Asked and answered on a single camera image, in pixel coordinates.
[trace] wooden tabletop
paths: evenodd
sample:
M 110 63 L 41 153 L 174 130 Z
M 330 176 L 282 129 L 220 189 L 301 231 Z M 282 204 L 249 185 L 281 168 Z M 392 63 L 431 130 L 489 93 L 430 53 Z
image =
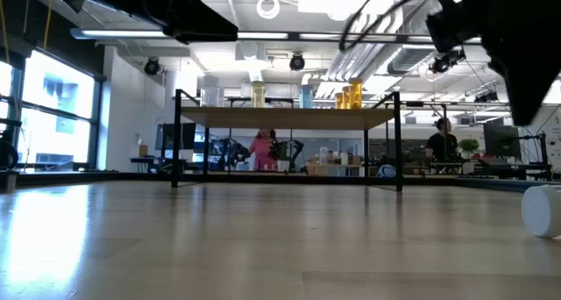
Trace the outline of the wooden tabletop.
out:
M 393 118 L 392 110 L 182 107 L 181 114 L 209 128 L 368 130 Z

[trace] gold cylinder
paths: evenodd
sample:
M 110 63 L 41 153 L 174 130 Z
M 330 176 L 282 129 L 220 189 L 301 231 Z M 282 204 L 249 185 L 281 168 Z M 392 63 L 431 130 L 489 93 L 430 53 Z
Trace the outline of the gold cylinder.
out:
M 343 93 L 335 93 L 335 108 L 343 109 Z
M 343 103 L 342 103 L 342 108 L 341 109 L 349 109 L 349 106 L 351 106 L 351 87 L 350 86 L 345 86 L 343 87 Z
M 360 78 L 352 78 L 349 81 L 350 91 L 350 109 L 362 109 L 362 80 Z
M 252 102 L 254 108 L 265 108 L 265 84 L 261 81 L 252 82 Z

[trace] headphones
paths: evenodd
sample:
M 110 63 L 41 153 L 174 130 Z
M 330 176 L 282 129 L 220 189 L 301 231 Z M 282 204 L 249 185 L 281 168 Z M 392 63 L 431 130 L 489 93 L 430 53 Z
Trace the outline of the headphones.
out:
M 437 129 L 438 129 L 438 130 L 442 130 L 443 128 L 444 128 L 444 119 L 443 119 L 443 118 L 440 118 L 440 119 L 438 119 L 438 121 L 437 121 Z

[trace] woman in pink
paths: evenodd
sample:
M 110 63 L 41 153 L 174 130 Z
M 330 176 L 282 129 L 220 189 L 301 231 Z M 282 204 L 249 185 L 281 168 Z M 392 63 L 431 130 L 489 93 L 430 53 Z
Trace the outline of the woman in pink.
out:
M 276 140 L 273 129 L 260 129 L 249 147 L 250 154 L 255 153 L 255 164 L 253 170 L 276 170 L 277 162 L 271 156 L 271 146 Z

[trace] blue container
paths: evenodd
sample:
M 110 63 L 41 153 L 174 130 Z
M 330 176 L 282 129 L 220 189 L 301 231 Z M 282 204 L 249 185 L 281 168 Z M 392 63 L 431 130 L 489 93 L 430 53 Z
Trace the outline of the blue container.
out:
M 302 85 L 300 88 L 300 108 L 314 108 L 314 87 Z

